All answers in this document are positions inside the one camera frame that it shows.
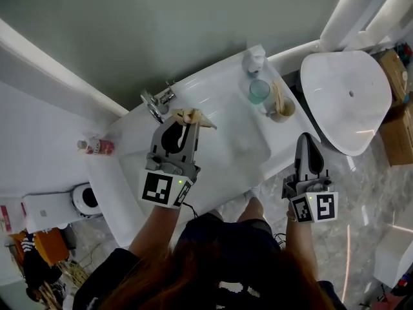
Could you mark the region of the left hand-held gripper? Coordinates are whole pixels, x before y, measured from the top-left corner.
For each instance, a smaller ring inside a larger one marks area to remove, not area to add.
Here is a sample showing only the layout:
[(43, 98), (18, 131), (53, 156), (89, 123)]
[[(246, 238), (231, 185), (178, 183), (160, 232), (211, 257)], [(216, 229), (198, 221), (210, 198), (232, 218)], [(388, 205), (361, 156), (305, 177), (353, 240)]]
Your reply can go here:
[(138, 200), (179, 209), (197, 180), (199, 124), (168, 118), (155, 130), (146, 166), (139, 177)]

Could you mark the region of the beige ceramic cup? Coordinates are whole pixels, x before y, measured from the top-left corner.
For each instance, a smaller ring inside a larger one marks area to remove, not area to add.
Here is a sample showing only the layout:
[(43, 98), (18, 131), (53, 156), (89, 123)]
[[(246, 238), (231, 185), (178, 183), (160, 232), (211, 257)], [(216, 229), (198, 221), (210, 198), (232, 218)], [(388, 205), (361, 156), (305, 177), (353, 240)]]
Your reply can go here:
[(270, 118), (272, 121), (276, 123), (284, 123), (289, 117), (291, 117), (296, 111), (296, 106), (294, 102), (288, 98), (284, 97), (284, 110), (282, 112), (278, 112), (276, 110), (276, 106), (266, 113), (266, 117)]

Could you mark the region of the teal glass cup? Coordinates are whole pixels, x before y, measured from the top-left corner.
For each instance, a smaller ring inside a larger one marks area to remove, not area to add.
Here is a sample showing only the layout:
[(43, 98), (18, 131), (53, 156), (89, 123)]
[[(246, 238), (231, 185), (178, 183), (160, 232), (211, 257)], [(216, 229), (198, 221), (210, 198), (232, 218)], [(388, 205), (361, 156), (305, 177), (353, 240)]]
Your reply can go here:
[(270, 85), (262, 79), (254, 79), (250, 83), (247, 98), (252, 104), (258, 105), (263, 103), (269, 94)]

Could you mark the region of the person's right forearm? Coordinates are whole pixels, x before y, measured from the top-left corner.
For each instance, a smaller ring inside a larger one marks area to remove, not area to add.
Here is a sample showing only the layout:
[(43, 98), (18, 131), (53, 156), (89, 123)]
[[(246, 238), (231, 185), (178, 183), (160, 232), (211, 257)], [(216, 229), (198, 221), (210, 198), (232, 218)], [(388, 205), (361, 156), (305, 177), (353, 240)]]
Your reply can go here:
[(318, 280), (318, 264), (312, 237), (312, 225), (299, 223), (291, 209), (287, 211), (286, 248), (294, 253), (305, 269)]

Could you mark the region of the person's leg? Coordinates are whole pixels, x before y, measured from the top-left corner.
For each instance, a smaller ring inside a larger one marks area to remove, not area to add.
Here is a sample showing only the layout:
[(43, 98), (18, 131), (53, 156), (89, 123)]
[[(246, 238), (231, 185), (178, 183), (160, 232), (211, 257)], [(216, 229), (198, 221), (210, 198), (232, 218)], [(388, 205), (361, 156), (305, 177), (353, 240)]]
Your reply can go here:
[(247, 220), (264, 220), (264, 208), (261, 202), (255, 197), (249, 199), (245, 210), (241, 213), (237, 222), (245, 222)]

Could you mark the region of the pink shampoo bottle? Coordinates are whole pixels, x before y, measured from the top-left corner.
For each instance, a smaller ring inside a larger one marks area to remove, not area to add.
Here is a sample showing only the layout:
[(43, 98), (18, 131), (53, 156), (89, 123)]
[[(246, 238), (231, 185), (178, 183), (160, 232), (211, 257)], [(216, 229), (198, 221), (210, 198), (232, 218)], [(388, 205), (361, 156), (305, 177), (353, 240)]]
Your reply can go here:
[(114, 144), (111, 141), (99, 138), (79, 140), (77, 148), (89, 155), (110, 156), (114, 152)]

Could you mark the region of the cardboard box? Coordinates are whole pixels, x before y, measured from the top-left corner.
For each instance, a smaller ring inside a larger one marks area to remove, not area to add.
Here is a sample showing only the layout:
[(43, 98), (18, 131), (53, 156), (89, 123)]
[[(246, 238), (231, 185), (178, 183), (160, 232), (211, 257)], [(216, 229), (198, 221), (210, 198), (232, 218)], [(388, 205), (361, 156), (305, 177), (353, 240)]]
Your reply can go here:
[(392, 106), (401, 105), (407, 95), (408, 73), (394, 49), (385, 51), (378, 63), (383, 69), (392, 91)]
[(390, 166), (413, 164), (413, 104), (390, 109), (379, 133)]

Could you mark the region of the white round floor appliance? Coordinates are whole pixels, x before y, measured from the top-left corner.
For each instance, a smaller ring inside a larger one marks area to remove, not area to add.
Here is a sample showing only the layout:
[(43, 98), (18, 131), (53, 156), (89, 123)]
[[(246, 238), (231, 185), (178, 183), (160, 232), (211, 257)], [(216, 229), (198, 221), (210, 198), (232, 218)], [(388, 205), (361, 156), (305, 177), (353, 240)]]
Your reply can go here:
[(74, 187), (70, 192), (72, 205), (83, 218), (95, 218), (102, 215), (95, 194), (89, 183)]

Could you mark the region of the white soap dispenser bottle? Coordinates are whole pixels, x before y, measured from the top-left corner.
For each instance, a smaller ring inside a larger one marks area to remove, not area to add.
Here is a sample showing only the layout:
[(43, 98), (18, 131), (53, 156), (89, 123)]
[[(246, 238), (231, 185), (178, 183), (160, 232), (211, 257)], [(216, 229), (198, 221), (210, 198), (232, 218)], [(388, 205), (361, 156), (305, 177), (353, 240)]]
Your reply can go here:
[(266, 52), (261, 45), (249, 48), (244, 55), (243, 70), (252, 78), (257, 78), (261, 73), (266, 59)]

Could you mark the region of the white storage box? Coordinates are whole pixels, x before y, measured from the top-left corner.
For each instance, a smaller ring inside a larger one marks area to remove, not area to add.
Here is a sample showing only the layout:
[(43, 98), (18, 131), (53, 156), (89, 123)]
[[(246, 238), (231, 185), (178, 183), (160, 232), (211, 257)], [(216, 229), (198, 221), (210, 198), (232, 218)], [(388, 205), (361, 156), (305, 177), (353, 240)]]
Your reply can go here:
[(374, 278), (393, 288), (413, 264), (413, 201), (380, 241), (375, 253)]

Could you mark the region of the white water dispenser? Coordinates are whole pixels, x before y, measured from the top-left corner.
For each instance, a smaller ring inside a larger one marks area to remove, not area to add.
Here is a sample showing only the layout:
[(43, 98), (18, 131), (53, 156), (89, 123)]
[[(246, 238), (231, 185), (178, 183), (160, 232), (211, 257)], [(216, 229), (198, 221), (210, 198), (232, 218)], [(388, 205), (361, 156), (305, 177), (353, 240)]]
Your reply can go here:
[(69, 192), (25, 196), (23, 203), (29, 233), (65, 228), (69, 223), (83, 219), (74, 208)]

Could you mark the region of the small red item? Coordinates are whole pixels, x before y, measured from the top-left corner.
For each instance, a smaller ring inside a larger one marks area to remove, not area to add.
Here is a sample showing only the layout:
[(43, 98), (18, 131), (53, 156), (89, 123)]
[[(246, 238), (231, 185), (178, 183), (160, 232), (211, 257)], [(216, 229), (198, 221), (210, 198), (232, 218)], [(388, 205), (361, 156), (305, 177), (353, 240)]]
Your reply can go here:
[(408, 43), (400, 43), (395, 47), (395, 51), (400, 59), (411, 59), (413, 56), (413, 50)]

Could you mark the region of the striped black white cloth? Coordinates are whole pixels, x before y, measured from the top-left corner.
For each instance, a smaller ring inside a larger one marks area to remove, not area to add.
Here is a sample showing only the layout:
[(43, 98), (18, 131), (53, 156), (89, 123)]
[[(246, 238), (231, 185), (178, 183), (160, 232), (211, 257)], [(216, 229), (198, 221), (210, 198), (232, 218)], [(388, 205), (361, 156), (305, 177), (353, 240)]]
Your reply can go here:
[(26, 233), (25, 236), (23, 237), (23, 240), (21, 241), (21, 247), (23, 249), (24, 254), (32, 252), (32, 251), (36, 251), (34, 238), (35, 238), (34, 234), (29, 234), (29, 233)]

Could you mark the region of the clear large water bottle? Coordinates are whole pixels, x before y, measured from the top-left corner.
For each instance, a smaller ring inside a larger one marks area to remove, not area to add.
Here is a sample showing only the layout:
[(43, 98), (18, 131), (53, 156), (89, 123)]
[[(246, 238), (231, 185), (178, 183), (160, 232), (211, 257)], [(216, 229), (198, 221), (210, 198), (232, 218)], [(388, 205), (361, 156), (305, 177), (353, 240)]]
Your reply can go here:
[(22, 198), (0, 197), (0, 234), (17, 234), (26, 229)]

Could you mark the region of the white arched wall frame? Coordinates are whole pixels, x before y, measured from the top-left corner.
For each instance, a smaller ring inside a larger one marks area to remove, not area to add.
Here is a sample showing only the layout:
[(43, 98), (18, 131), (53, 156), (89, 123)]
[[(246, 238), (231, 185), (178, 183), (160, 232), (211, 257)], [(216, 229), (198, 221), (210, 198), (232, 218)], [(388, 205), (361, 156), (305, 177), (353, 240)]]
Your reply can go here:
[(384, 0), (0, 0), (0, 47), (115, 114), (261, 45), (282, 73), (337, 50)]
[(394, 46), (413, 31), (413, 0), (386, 0), (365, 30), (367, 50)]

